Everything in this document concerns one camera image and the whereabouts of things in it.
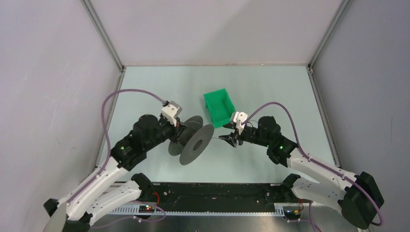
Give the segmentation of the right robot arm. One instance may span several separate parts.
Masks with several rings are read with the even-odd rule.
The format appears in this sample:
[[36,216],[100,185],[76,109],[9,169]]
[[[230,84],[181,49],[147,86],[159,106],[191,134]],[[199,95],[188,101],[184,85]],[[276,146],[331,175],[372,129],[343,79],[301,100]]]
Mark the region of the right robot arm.
[[236,123],[224,125],[232,129],[219,138],[237,147],[244,142],[264,146],[274,164],[299,171],[313,178],[312,181],[298,174],[290,174],[281,183],[281,195],[287,202],[296,199],[310,200],[330,207],[340,213],[351,225],[366,230],[384,204],[384,199],[374,177],[366,172],[355,174],[308,155],[300,146],[281,134],[274,117],[263,116],[258,126],[244,126],[242,131]]

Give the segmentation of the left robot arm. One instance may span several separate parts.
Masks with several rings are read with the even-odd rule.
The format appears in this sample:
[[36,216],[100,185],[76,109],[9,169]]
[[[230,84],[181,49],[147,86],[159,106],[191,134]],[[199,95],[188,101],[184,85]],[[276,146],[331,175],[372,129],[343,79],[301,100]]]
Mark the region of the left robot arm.
[[44,203],[50,216],[44,231],[87,232],[99,219],[123,204],[138,199],[148,201],[153,195],[153,188],[144,174],[135,174],[115,190],[105,191],[145,160],[148,151],[167,140],[182,146],[194,131],[192,126],[180,122],[177,117],[141,116],[133,129],[110,149],[101,167],[67,196]]

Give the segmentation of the grey perforated cable spool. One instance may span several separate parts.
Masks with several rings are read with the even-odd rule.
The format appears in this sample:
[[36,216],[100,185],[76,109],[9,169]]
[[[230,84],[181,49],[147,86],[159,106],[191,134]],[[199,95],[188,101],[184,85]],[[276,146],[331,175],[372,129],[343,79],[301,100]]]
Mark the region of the grey perforated cable spool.
[[170,142],[168,153],[179,156],[181,165],[188,165],[196,160],[209,145],[213,135],[214,126],[204,125],[201,116],[192,116],[184,122],[185,129],[176,142]]

